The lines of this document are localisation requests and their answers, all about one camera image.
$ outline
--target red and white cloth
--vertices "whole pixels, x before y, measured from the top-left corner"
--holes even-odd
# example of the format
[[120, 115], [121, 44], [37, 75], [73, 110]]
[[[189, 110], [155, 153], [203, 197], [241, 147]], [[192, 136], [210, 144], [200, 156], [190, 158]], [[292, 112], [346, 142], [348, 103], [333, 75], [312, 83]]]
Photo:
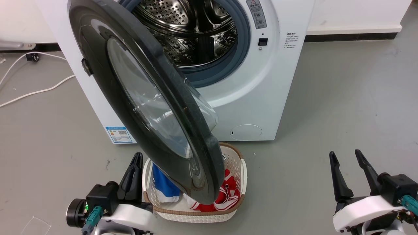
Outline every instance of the red and white cloth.
[[219, 189], [219, 196], [215, 203], [211, 205], [203, 205], [196, 202], [186, 194], [183, 194], [183, 196], [186, 198], [187, 204], [189, 204], [191, 209], [199, 210], [201, 212], [214, 212], [231, 209], [238, 203], [241, 194], [237, 189], [237, 183], [234, 179], [234, 176], [228, 169], [226, 169], [224, 183]]

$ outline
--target white wall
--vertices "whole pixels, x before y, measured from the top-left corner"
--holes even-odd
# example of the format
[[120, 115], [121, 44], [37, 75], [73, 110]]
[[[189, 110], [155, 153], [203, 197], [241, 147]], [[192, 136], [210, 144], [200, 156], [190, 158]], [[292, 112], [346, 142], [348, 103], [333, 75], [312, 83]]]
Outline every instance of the white wall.
[[399, 32], [411, 0], [316, 0], [308, 35]]
[[56, 42], [34, 0], [0, 0], [0, 40]]
[[[316, 0], [308, 35], [399, 32], [411, 0]], [[0, 40], [56, 42], [34, 0], [0, 0]]]

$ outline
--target cable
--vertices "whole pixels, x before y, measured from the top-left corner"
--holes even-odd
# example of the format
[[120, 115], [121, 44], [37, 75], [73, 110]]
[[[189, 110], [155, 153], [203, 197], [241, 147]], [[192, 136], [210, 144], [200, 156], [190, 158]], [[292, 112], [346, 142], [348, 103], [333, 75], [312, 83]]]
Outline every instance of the cable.
[[48, 89], [45, 89], [45, 90], [41, 90], [41, 91], [37, 91], [37, 92], [32, 92], [32, 93], [29, 93], [29, 94], [26, 94], [26, 95], [22, 95], [21, 97], [17, 97], [17, 98], [16, 98], [16, 99], [14, 99], [14, 100], [11, 100], [11, 101], [9, 101], [9, 102], [6, 102], [6, 103], [4, 103], [4, 104], [0, 105], [0, 107], [3, 107], [3, 106], [8, 105], [8, 104], [10, 104], [10, 103], [13, 103], [13, 102], [15, 102], [15, 101], [17, 101], [17, 100], [23, 99], [23, 98], [25, 98], [25, 97], [27, 97], [27, 96], [30, 96], [30, 95], [38, 94], [38, 93], [41, 93], [41, 92], [47, 92], [47, 91], [50, 91], [50, 90], [52, 90], [52, 89], [55, 89], [55, 88], [57, 88], [59, 85], [63, 84], [65, 81], [67, 81], [68, 79], [73, 78], [73, 77], [75, 77], [75, 75], [71, 75], [71, 76], [67, 77], [66, 79], [64, 79], [64, 80], [60, 81], [57, 85], [55, 85], [55, 86], [53, 86], [53, 87], [51, 87], [51, 88], [48, 88]]
[[97, 226], [100, 219], [103, 217], [105, 210], [102, 207], [95, 206], [93, 211], [87, 217], [83, 228], [81, 228], [81, 232], [83, 235], [90, 235], [93, 232], [94, 227]]
[[29, 53], [26, 53], [26, 54], [24, 54], [24, 55], [22, 55], [21, 57], [19, 57], [13, 64], [12, 64], [12, 66], [10, 66], [10, 68], [7, 70], [7, 72], [6, 72], [6, 74], [3, 76], [3, 78], [0, 80], [0, 85], [3, 83], [3, 80], [4, 80], [4, 78], [7, 76], [7, 74], [10, 72], [10, 70], [13, 68], [13, 66], [21, 59], [21, 58], [23, 58], [23, 57], [25, 57], [27, 54], [33, 54], [33, 53], [38, 53], [38, 54], [42, 54], [42, 55], [47, 55], [47, 56], [52, 56], [52, 57], [56, 57], [56, 58], [60, 58], [60, 59], [63, 59], [63, 60], [67, 60], [67, 59], [65, 59], [64, 57], [61, 57], [61, 56], [55, 56], [55, 55], [51, 55], [51, 54], [48, 54], [48, 53], [43, 53], [43, 52], [39, 52], [39, 51], [32, 51], [32, 52], [29, 52]]
[[[63, 60], [65, 60], [65, 61], [67, 61], [67, 59], [65, 59], [64, 57], [61, 57], [61, 56], [55, 56], [55, 55], [51, 55], [51, 54], [48, 54], [48, 53], [43, 53], [43, 52], [39, 52], [39, 51], [32, 51], [32, 52], [29, 52], [29, 53], [26, 53], [26, 54], [24, 54], [24, 55], [22, 55], [21, 57], [19, 57], [13, 64], [12, 64], [12, 66], [10, 66], [10, 68], [7, 70], [7, 72], [6, 72], [6, 74], [3, 76], [3, 78], [0, 80], [0, 85], [2, 84], [2, 82], [3, 82], [3, 80], [4, 80], [4, 78], [7, 76], [7, 74], [10, 72], [10, 70], [13, 68], [13, 66], [21, 59], [21, 58], [23, 58], [23, 57], [25, 57], [27, 54], [33, 54], [33, 53], [38, 53], [38, 54], [42, 54], [42, 55], [47, 55], [47, 56], [52, 56], [52, 57], [56, 57], [56, 58], [60, 58], [60, 59], [63, 59]], [[6, 102], [6, 103], [4, 103], [4, 104], [2, 104], [2, 105], [0, 105], [0, 107], [3, 107], [3, 106], [6, 106], [6, 105], [8, 105], [8, 104], [10, 104], [10, 103], [13, 103], [13, 102], [15, 102], [15, 101], [17, 101], [17, 100], [20, 100], [20, 99], [23, 99], [23, 98], [25, 98], [25, 97], [27, 97], [27, 96], [30, 96], [30, 95], [34, 95], [34, 94], [38, 94], [38, 93], [42, 93], [42, 92], [47, 92], [47, 91], [50, 91], [50, 90], [52, 90], [52, 89], [55, 89], [55, 88], [57, 88], [59, 85], [61, 85], [61, 84], [63, 84], [64, 82], [66, 82], [68, 79], [70, 79], [70, 78], [73, 78], [73, 77], [75, 77], [75, 75], [71, 75], [71, 76], [69, 76], [69, 77], [67, 77], [66, 79], [64, 79], [64, 80], [62, 80], [61, 82], [59, 82], [57, 85], [55, 85], [55, 86], [53, 86], [53, 87], [51, 87], [51, 88], [48, 88], [48, 89], [45, 89], [45, 90], [41, 90], [41, 91], [37, 91], [37, 92], [32, 92], [32, 93], [29, 93], [29, 94], [26, 94], [26, 95], [22, 95], [21, 97], [18, 97], [18, 98], [16, 98], [16, 99], [13, 99], [13, 100], [11, 100], [11, 101], [8, 101], [8, 102]]]

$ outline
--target metal bracket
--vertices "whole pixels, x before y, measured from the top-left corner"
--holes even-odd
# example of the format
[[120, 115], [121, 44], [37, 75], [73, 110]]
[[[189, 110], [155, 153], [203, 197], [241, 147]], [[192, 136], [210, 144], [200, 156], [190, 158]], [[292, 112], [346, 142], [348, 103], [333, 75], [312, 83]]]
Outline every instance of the metal bracket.
[[35, 43], [0, 41], [0, 51], [26, 51], [34, 49], [35, 46]]

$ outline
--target gray floor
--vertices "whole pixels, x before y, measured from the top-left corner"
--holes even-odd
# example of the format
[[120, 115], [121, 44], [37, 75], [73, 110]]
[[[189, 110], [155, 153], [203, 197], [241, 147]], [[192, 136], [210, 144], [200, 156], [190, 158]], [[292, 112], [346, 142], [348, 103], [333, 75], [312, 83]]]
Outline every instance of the gray floor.
[[[418, 180], [417, 5], [402, 25], [393, 41], [306, 43], [276, 140], [234, 143], [249, 175], [236, 215], [209, 225], [160, 219], [159, 234], [337, 234], [331, 150], [356, 196], [369, 191], [356, 148], [378, 173]], [[2, 77], [19, 55], [0, 56]], [[0, 104], [71, 74], [59, 59], [19, 62]], [[65, 223], [69, 202], [119, 181], [136, 151], [110, 143], [75, 79], [0, 108], [0, 233], [20, 234], [35, 216], [52, 225], [48, 234], [79, 234]]]

